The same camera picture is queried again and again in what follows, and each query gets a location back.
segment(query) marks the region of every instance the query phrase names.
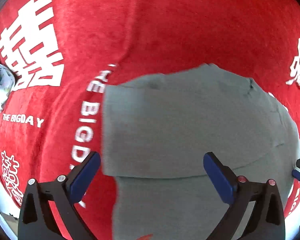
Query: white printed lettering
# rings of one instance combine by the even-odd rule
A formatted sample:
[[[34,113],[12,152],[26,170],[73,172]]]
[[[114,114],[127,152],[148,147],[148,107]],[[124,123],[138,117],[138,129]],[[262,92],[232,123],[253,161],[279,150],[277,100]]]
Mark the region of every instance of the white printed lettering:
[[[300,193],[300,188],[297,189],[297,193],[296,193],[295,197],[297,197],[299,195],[299,193]]]
[[[296,207],[296,205],[297,205],[297,203],[296,203],[296,202],[294,202],[294,203],[292,204],[292,207],[291,207],[291,209],[290,209],[290,210],[293,210],[293,209]]]
[[[52,6],[36,14],[50,3],[52,0],[30,0],[18,11],[11,26],[1,33],[1,55],[7,57],[6,65],[20,77],[14,91],[33,86],[60,86],[64,65],[56,62],[63,56],[58,52],[53,24],[39,28],[54,16]],[[14,49],[22,39],[24,42]]]
[[[82,102],[81,114],[84,116],[95,115],[99,110],[100,103]]]
[[[26,115],[25,114],[22,114],[21,115],[21,123],[25,123],[25,121],[26,121]]]
[[[75,140],[78,142],[89,142],[93,137],[93,130],[88,126],[81,126],[75,132]]]
[[[92,80],[87,87],[87,91],[93,91],[96,93],[103,93],[105,91],[106,85],[98,80]]]
[[[23,199],[23,193],[19,190],[19,178],[18,168],[19,163],[15,160],[14,155],[7,156],[6,151],[1,152],[2,157],[2,178],[6,184],[6,189],[10,194],[10,197],[21,205]]]
[[[103,82],[108,82],[108,80],[106,79],[106,76],[107,76],[108,74],[110,74],[110,73],[111,73],[110,70],[102,70],[101,73],[100,73],[100,75],[97,76],[97,77],[95,77],[95,78],[96,78],[96,79],[100,79],[100,80],[102,80]]]
[[[40,119],[39,117],[37,117],[37,127],[40,128],[43,121],[44,121],[44,119]]]
[[[80,157],[78,156],[78,151],[82,151],[82,155]],[[72,159],[74,159],[76,162],[82,163],[89,153],[90,153],[89,148],[74,145],[72,147],[71,156]]]
[[[21,121],[21,114],[18,114],[16,118],[16,122],[20,122],[20,121]]]
[[[33,116],[29,115],[28,118],[26,119],[25,123],[30,123],[31,125],[33,125]]]
[[[97,120],[95,119],[85,119],[85,118],[79,118],[79,122],[89,122],[89,123],[96,123]]]
[[[86,208],[86,204],[85,204],[85,202],[83,202],[82,200],[81,200],[80,202],[78,202],[78,204],[79,204],[80,206],[82,206],[83,208]]]

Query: red fabric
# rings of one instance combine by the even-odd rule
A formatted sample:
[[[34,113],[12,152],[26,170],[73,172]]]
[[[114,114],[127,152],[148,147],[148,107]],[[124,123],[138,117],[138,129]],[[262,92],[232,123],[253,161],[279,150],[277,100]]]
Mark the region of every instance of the red fabric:
[[[288,198],[286,207],[284,209],[284,217],[290,215],[300,203],[300,182],[296,179],[293,182],[291,194]]]
[[[28,1],[8,0],[0,12],[0,34]],[[102,93],[86,91],[102,70],[112,71],[103,83],[116,85],[214,63],[254,78],[289,109],[300,133],[300,88],[285,83],[298,55],[300,6],[295,0],[52,0],[52,7],[54,17],[43,25],[53,24],[64,58],[61,85],[27,87],[8,99],[4,114],[31,115],[34,125],[3,120],[0,114],[4,185],[3,151],[19,163],[21,192],[29,178],[43,182],[67,174],[69,165],[78,164],[71,156],[74,145],[102,153],[102,104],[97,115],[88,117],[96,123],[85,124],[93,130],[92,140],[75,140],[79,118],[86,118],[82,102],[102,103]],[[37,117],[44,119],[41,127]],[[83,198],[86,208],[77,205],[100,240],[112,239],[115,198],[114,179],[99,171]]]

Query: metal screw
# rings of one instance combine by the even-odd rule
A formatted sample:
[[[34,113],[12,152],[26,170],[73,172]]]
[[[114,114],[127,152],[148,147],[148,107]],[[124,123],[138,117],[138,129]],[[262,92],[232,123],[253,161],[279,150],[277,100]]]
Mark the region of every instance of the metal screw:
[[[245,176],[238,176],[238,181],[244,183],[247,181],[247,178]]]
[[[58,180],[59,182],[63,182],[65,179],[66,179],[66,176],[65,176],[65,175],[60,175],[60,176],[57,178],[57,180]]]
[[[270,184],[271,186],[274,186],[274,185],[275,185],[275,181],[274,181],[273,179],[270,179],[270,180],[269,180],[269,184]]]
[[[29,185],[32,185],[32,184],[34,184],[35,183],[35,179],[29,179],[29,181],[28,181],[28,184]]]

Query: folded gray cloth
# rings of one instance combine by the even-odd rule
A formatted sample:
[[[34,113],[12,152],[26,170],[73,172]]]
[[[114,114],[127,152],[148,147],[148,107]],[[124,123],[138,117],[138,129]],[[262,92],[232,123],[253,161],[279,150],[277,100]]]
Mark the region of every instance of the folded gray cloth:
[[[121,240],[205,239],[228,207],[203,169],[210,151],[237,175],[275,179],[285,205],[300,148],[284,106],[216,65],[107,86],[102,140],[104,173],[118,184],[113,229]]]

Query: white cloth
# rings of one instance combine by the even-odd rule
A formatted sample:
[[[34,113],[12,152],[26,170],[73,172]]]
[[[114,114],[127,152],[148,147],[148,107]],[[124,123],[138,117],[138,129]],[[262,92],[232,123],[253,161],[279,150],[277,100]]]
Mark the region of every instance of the white cloth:
[[[14,87],[16,81],[12,72],[4,65],[0,64],[0,112],[8,99],[11,89]]]

